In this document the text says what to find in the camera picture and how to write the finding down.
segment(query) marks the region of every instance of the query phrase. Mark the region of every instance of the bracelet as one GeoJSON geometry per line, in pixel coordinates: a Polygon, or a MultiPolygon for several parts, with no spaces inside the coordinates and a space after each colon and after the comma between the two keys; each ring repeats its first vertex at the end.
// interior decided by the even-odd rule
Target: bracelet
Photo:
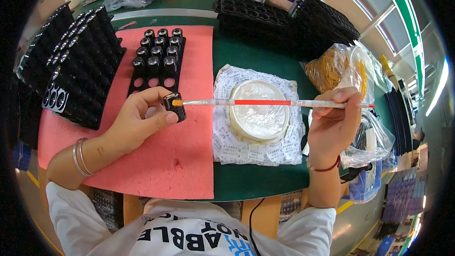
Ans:
{"type": "Polygon", "coordinates": [[[84,158],[82,157],[82,144],[84,143],[85,140],[87,140],[87,138],[83,138],[83,139],[81,140],[81,145],[79,146],[79,156],[81,157],[81,162],[82,162],[82,165],[84,166],[86,172],[87,172],[89,175],[93,175],[93,173],[91,173],[90,171],[88,171],[87,166],[85,165],[85,162],[84,162],[84,158]]]}
{"type": "Polygon", "coordinates": [[[316,172],[331,171],[333,168],[335,168],[335,166],[337,168],[340,168],[340,164],[341,164],[341,157],[338,155],[337,161],[335,161],[335,164],[333,164],[330,168],[327,168],[327,169],[315,169],[314,167],[311,166],[310,162],[308,161],[308,158],[307,158],[307,168],[310,169],[311,171],[316,171],[316,172]]]}
{"type": "Polygon", "coordinates": [[[77,157],[76,157],[76,148],[77,148],[77,145],[78,145],[81,141],[83,141],[83,140],[85,140],[85,139],[87,139],[87,138],[78,139],[78,140],[76,141],[76,143],[74,144],[74,146],[73,146],[73,159],[74,159],[74,164],[76,165],[77,171],[79,171],[79,173],[81,173],[81,174],[84,175],[85,177],[89,177],[90,174],[85,173],[85,172],[79,167],[79,163],[77,162],[77,157]]]}

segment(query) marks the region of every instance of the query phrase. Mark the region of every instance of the fingernail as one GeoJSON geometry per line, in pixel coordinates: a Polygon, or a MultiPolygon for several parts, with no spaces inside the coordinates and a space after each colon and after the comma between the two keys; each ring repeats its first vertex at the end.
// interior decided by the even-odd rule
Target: fingernail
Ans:
{"type": "Polygon", "coordinates": [[[341,98],[343,98],[343,93],[341,93],[341,92],[338,92],[337,94],[335,94],[333,96],[333,99],[337,99],[338,100],[338,99],[341,99],[341,98]]]}
{"type": "Polygon", "coordinates": [[[166,122],[168,124],[176,123],[178,122],[178,116],[174,112],[169,112],[166,114],[166,122]]]}

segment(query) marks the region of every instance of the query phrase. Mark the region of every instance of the orange brush bristles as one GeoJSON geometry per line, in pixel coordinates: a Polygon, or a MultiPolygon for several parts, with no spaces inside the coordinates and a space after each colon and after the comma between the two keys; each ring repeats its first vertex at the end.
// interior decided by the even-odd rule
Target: orange brush bristles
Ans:
{"type": "Polygon", "coordinates": [[[182,100],[174,100],[172,101],[173,106],[183,106],[183,101],[182,100]]]}

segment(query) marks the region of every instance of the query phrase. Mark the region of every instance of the hand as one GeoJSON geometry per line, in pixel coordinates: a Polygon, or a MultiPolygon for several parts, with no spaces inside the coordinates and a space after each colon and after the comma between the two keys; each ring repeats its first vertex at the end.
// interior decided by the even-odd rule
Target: hand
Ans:
{"type": "Polygon", "coordinates": [[[103,137],[122,154],[127,154],[138,148],[150,135],[177,123],[177,114],[166,111],[161,105],[162,98],[170,93],[158,86],[131,94],[103,137]],[[151,111],[147,112],[149,107],[154,110],[151,117],[151,111]]]}
{"type": "Polygon", "coordinates": [[[333,165],[337,156],[354,140],[360,126],[362,94],[355,87],[340,88],[318,95],[315,100],[344,103],[345,109],[313,108],[313,121],[308,133],[311,161],[325,162],[315,167],[333,165]]]}

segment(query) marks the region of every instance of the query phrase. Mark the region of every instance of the person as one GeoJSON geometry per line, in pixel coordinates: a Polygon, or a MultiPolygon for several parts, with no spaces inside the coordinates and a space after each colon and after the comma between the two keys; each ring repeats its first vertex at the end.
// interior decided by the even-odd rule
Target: person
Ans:
{"type": "Polygon", "coordinates": [[[424,138],[425,138],[425,132],[422,130],[422,128],[420,128],[420,130],[417,133],[412,132],[412,150],[413,151],[419,148],[420,143],[422,141],[424,141],[424,138]]]}
{"type": "Polygon", "coordinates": [[[308,141],[309,203],[288,220],[276,239],[270,239],[230,217],[212,203],[153,201],[144,214],[111,234],[90,199],[78,186],[84,174],[94,173],[137,149],[159,130],[177,122],[167,112],[162,87],[130,95],[112,126],[102,135],[83,141],[82,160],[73,146],[57,153],[47,168],[49,214],[66,255],[329,255],[333,223],[340,196],[338,155],[352,142],[360,124],[362,95],[342,88],[317,100],[347,102],[345,109],[313,110],[308,141]],[[146,118],[154,107],[155,114],[146,118]],[[81,164],[82,174],[75,163],[81,164]]]}

